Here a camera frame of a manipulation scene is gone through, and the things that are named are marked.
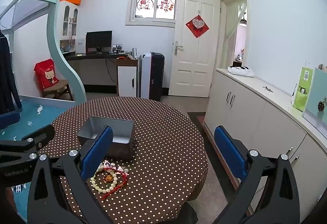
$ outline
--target suitcase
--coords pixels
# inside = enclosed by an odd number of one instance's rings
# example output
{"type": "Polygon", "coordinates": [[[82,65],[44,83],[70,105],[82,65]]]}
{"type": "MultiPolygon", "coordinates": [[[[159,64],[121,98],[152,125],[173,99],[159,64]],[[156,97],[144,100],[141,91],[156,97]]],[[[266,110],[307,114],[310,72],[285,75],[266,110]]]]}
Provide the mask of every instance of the suitcase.
{"type": "Polygon", "coordinates": [[[161,53],[146,52],[139,57],[139,97],[160,101],[164,67],[161,53]]]}

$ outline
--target cable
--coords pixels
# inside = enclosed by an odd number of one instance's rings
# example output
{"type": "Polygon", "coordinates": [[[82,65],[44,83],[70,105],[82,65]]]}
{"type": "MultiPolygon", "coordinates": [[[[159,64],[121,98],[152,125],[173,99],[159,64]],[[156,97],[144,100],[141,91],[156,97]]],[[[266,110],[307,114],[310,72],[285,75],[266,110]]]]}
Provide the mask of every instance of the cable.
{"type": "Polygon", "coordinates": [[[117,81],[114,81],[114,80],[111,78],[111,76],[110,76],[109,69],[108,69],[108,65],[107,65],[107,59],[106,59],[106,67],[107,67],[108,75],[109,75],[111,81],[117,83],[117,81]]]}

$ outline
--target door handle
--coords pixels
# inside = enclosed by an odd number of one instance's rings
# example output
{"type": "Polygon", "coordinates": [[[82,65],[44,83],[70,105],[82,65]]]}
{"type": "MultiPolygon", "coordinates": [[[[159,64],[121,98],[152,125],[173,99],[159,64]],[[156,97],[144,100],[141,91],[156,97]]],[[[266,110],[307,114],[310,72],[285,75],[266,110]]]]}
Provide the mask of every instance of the door handle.
{"type": "Polygon", "coordinates": [[[293,166],[293,164],[299,159],[299,157],[300,157],[300,154],[295,157],[295,159],[291,163],[291,166],[293,166]]]}
{"type": "Polygon", "coordinates": [[[286,155],[288,155],[292,151],[293,147],[290,147],[288,151],[286,152],[286,155]]]}
{"type": "Polygon", "coordinates": [[[178,48],[183,48],[183,46],[179,46],[178,45],[178,41],[175,41],[175,49],[174,49],[175,56],[177,56],[177,50],[178,50],[178,48]]]}
{"type": "Polygon", "coordinates": [[[227,94],[227,98],[226,98],[226,101],[228,102],[228,98],[229,98],[229,95],[231,94],[231,92],[228,92],[227,94]]]}
{"type": "Polygon", "coordinates": [[[233,107],[234,99],[235,99],[235,95],[232,95],[231,102],[229,103],[231,108],[233,107]]]}

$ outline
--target blue gripper pad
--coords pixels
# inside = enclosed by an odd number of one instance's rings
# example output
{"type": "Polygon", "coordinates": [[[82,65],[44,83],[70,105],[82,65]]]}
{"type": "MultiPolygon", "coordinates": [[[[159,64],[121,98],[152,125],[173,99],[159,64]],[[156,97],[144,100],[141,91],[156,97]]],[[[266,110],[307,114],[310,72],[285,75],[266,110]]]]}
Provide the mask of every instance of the blue gripper pad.
{"type": "Polygon", "coordinates": [[[232,171],[232,174],[236,178],[240,178],[241,181],[244,181],[247,176],[245,160],[227,136],[224,129],[220,126],[215,129],[215,143],[232,171]]]}
{"type": "Polygon", "coordinates": [[[81,178],[86,181],[93,177],[103,157],[106,155],[113,140],[113,132],[107,127],[98,137],[82,161],[81,178]]]}
{"type": "Polygon", "coordinates": [[[12,111],[3,115],[0,115],[0,129],[4,129],[7,126],[18,123],[20,120],[20,114],[18,111],[12,111]]]}

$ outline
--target dark jacket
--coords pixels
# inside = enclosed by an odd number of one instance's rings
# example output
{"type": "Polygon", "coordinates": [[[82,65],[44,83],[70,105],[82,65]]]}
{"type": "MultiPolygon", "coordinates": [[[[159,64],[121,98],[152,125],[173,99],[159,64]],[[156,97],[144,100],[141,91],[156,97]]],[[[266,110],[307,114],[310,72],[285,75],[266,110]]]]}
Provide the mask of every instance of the dark jacket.
{"type": "Polygon", "coordinates": [[[19,109],[22,108],[10,61],[8,40],[0,32],[0,114],[15,110],[12,96],[19,109]]]}

